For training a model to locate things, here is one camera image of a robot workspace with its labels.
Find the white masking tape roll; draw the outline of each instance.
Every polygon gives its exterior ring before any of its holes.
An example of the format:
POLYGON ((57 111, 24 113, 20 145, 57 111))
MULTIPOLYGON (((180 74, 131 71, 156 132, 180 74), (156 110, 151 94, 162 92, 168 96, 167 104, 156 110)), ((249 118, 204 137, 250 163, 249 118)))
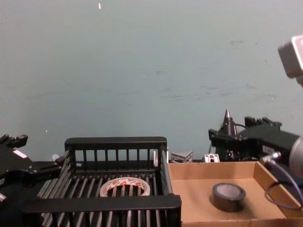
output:
POLYGON ((104 185, 102 185, 102 187, 100 188, 100 197, 107 197, 107 193, 109 190, 122 185, 132 185, 141 188, 144 191, 141 196, 150 195, 151 193, 150 186, 147 184, 146 181, 135 177, 121 177, 108 181, 104 185))

